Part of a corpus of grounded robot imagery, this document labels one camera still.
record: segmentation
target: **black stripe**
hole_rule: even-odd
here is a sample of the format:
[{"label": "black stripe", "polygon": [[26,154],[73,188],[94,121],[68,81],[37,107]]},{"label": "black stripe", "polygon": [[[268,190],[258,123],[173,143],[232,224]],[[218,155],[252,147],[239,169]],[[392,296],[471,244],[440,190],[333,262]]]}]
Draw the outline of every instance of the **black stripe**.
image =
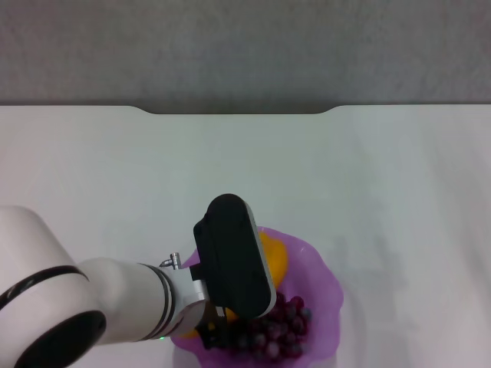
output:
[{"label": "black stripe", "polygon": [[162,286],[163,286],[164,303],[163,303],[162,317],[160,318],[159,323],[155,326],[155,328],[152,330],[152,332],[150,332],[148,335],[146,335],[143,339],[141,339],[139,341],[148,340],[155,335],[155,333],[159,330],[160,324],[163,322],[163,320],[165,319],[165,317],[167,315],[167,310],[169,309],[169,290],[167,289],[167,283],[166,283],[166,280],[167,280],[167,282],[169,283],[169,286],[170,286],[169,279],[157,267],[150,266],[148,264],[145,264],[145,265],[143,264],[143,266],[147,266],[150,270],[155,272],[157,274],[157,276],[159,277],[160,282],[162,283]]},{"label": "black stripe", "polygon": [[82,271],[80,271],[75,266],[57,266],[53,268],[47,268],[43,271],[32,274],[22,281],[19,281],[17,284],[8,289],[5,293],[3,293],[0,296],[0,311],[5,305],[13,301],[24,291],[28,290],[36,284],[39,284],[42,281],[46,281],[49,278],[55,278],[56,276],[60,276],[61,274],[81,274],[86,279],[88,279],[88,277],[85,276]]},{"label": "black stripe", "polygon": [[153,267],[153,266],[149,266],[149,267],[152,267],[153,270],[155,272],[159,272],[162,274],[162,276],[165,277],[165,279],[167,280],[167,282],[169,283],[169,288],[170,288],[170,295],[172,296],[172,303],[170,304],[170,312],[169,312],[169,318],[166,320],[166,322],[163,324],[162,328],[160,328],[160,330],[158,330],[150,339],[154,338],[154,337],[160,337],[162,335],[162,332],[167,328],[167,326],[169,326],[169,323],[170,321],[173,319],[174,317],[174,310],[176,309],[176,292],[174,291],[174,286],[172,285],[172,282],[170,281],[169,277],[162,271],[160,270],[159,268],[157,267]]}]

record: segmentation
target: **yellow fruit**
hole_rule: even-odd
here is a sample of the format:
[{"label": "yellow fruit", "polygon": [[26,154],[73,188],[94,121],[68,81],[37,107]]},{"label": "yellow fruit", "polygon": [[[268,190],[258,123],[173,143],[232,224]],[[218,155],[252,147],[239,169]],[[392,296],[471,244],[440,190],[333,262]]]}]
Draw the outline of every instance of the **yellow fruit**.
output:
[{"label": "yellow fruit", "polygon": [[[264,256],[268,263],[269,273],[271,274],[273,284],[275,285],[275,288],[278,289],[278,286],[282,283],[286,271],[288,270],[288,253],[285,244],[279,239],[269,237],[265,232],[260,232],[259,238],[261,239],[262,249],[264,250]],[[237,319],[237,315],[230,309],[226,309],[226,316],[228,322]],[[197,336],[197,331],[192,330],[181,337],[192,338]]]}]

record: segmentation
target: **grape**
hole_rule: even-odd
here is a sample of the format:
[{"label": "grape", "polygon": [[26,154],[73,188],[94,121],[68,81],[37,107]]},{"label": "grape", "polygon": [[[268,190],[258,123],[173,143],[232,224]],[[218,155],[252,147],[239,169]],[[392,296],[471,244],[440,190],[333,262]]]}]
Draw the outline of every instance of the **grape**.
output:
[{"label": "grape", "polygon": [[261,331],[262,332],[266,332],[268,330],[268,326],[269,324],[271,324],[271,322],[268,320],[268,318],[261,318],[259,320],[259,323],[261,324]]},{"label": "grape", "polygon": [[275,320],[277,322],[281,322],[285,317],[285,312],[280,307],[273,307],[271,311],[268,313],[268,318],[271,320]]},{"label": "grape", "polygon": [[250,320],[247,324],[247,332],[256,334],[262,330],[262,322],[259,319]]},{"label": "grape", "polygon": [[297,314],[297,307],[291,301],[285,304],[285,319],[293,320]]},{"label": "grape", "polygon": [[251,339],[251,348],[252,349],[261,349],[266,345],[266,336],[263,333],[258,333],[252,336]]},{"label": "grape", "polygon": [[282,335],[282,328],[280,324],[271,322],[268,327],[268,337],[270,340],[277,340]]},{"label": "grape", "polygon": [[281,332],[282,336],[285,336],[288,333],[288,324],[286,322],[283,322],[281,325]]},{"label": "grape", "polygon": [[305,306],[304,300],[299,296],[293,297],[290,302],[295,305],[298,312]]},{"label": "grape", "polygon": [[288,358],[299,358],[303,354],[302,345],[299,343],[294,343],[285,348],[285,355]]},{"label": "grape", "polygon": [[292,345],[297,341],[297,337],[295,336],[295,333],[292,331],[289,331],[285,336],[282,337],[282,342],[285,345]]},{"label": "grape", "polygon": [[297,335],[302,336],[306,334],[307,329],[305,328],[304,320],[302,320],[302,318],[299,316],[293,318],[293,321],[290,323],[290,327]]},{"label": "grape", "polygon": [[300,315],[304,319],[305,322],[310,322],[312,320],[312,312],[310,309],[303,307],[300,310]]},{"label": "grape", "polygon": [[280,293],[279,291],[276,291],[276,305],[282,306],[285,305],[286,303],[286,298],[285,295]]},{"label": "grape", "polygon": [[264,351],[269,359],[275,360],[279,355],[279,345],[275,341],[269,341]]},{"label": "grape", "polygon": [[237,337],[236,346],[239,350],[246,350],[249,348],[249,339],[246,334],[242,334]]},{"label": "grape", "polygon": [[252,352],[252,357],[260,362],[265,359],[265,354],[262,350],[254,350]]}]

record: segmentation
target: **robotic arm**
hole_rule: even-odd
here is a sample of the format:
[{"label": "robotic arm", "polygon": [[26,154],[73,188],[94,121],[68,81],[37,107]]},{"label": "robotic arm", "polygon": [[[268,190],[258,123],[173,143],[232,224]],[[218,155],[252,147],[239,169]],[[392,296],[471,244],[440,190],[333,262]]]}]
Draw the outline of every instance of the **robotic arm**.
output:
[{"label": "robotic arm", "polygon": [[201,261],[190,268],[178,253],[158,267],[109,258],[76,265],[39,216],[0,207],[0,366],[63,368],[96,344],[195,328],[205,348],[226,346],[225,308],[243,318],[268,313],[271,275],[236,195],[213,200],[194,237]]}]

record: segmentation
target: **purple plate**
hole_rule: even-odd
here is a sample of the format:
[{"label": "purple plate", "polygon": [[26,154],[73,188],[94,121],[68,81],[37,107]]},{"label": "purple plate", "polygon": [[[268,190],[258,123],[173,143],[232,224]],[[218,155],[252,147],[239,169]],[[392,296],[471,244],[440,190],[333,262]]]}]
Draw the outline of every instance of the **purple plate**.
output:
[{"label": "purple plate", "polygon": [[[288,251],[288,271],[279,287],[287,300],[300,295],[311,308],[312,322],[307,339],[307,351],[300,358],[281,363],[258,363],[251,357],[238,359],[227,351],[205,350],[199,338],[172,337],[181,349],[194,353],[202,368],[306,368],[313,362],[335,355],[340,340],[340,309],[343,291],[338,280],[309,243],[270,228],[258,227],[272,238],[283,241]],[[189,267],[199,262],[197,251],[183,264]]]}]

